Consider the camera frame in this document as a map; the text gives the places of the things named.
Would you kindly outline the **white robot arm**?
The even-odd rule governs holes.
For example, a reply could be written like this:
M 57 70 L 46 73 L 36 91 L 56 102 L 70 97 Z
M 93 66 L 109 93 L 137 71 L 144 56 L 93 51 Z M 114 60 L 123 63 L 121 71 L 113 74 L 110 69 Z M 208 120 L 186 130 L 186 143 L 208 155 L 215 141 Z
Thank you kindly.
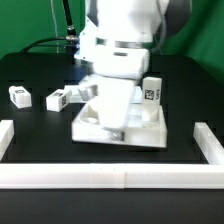
M 167 129 L 160 78 L 145 76 L 153 44 L 187 23 L 192 0 L 86 0 L 83 46 L 91 64 L 78 91 L 85 102 L 72 122 L 74 141 L 159 146 Z

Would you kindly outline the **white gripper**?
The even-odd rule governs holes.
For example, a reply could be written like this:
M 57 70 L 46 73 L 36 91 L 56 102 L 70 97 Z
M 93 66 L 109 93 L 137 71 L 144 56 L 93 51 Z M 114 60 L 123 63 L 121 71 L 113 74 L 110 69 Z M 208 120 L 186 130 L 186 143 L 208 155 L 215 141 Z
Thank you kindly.
M 130 79 L 91 75 L 97 85 L 98 95 L 88 104 L 98 113 L 99 124 L 110 132 L 112 140 L 123 140 L 128 109 L 133 96 L 135 82 Z

